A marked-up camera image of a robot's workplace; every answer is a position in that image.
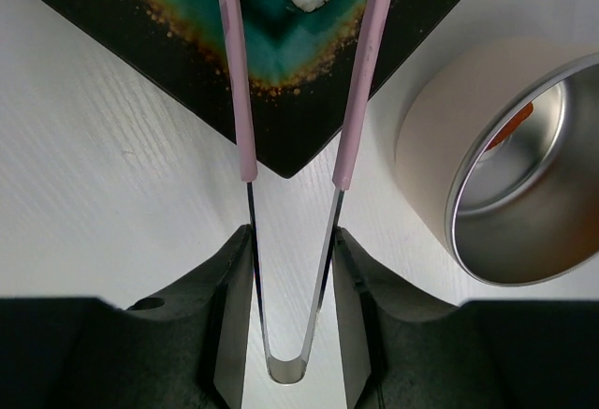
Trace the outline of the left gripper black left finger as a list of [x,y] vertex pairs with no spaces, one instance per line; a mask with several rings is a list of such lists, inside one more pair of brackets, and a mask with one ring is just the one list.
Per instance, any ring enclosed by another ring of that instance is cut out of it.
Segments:
[[120,309],[92,297],[1,301],[5,408],[238,408],[253,288],[251,229]]

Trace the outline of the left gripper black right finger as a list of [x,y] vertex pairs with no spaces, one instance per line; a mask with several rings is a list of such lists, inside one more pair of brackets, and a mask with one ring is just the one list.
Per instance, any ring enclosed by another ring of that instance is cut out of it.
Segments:
[[375,260],[341,228],[332,273],[351,408],[594,408],[598,305],[454,306]]

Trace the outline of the gripper clear finger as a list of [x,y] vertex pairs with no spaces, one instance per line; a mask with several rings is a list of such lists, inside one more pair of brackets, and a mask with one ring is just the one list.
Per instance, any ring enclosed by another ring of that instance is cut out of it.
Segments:
[[296,384],[306,374],[314,342],[314,331],[322,307],[329,267],[333,256],[334,233],[338,227],[344,193],[350,187],[357,162],[361,133],[373,82],[373,73],[380,52],[390,2],[391,0],[367,0],[359,30],[357,50],[343,117],[341,140],[332,175],[335,192],[332,198],[324,244],[319,260],[307,328],[299,355],[290,360],[281,360],[273,356],[270,351],[268,325],[264,310],[258,254],[256,206],[253,191],[253,182],[257,178],[256,145],[241,2],[240,0],[218,0],[226,44],[230,91],[232,93],[235,141],[239,150],[241,180],[246,183],[261,337],[268,374],[270,379],[278,384]]

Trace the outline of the stainless steel bowl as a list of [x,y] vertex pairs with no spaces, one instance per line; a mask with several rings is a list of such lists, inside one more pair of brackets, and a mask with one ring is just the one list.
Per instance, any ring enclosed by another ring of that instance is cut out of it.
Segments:
[[[485,151],[523,106],[533,114]],[[398,137],[408,203],[471,276],[528,285],[598,255],[598,49],[508,37],[422,88]]]

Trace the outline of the orange sausage piece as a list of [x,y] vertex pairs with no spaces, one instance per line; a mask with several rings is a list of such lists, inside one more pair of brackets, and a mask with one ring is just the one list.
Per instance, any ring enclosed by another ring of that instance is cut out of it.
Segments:
[[506,140],[534,111],[533,102],[523,106],[502,128],[493,136],[485,151],[490,151]]

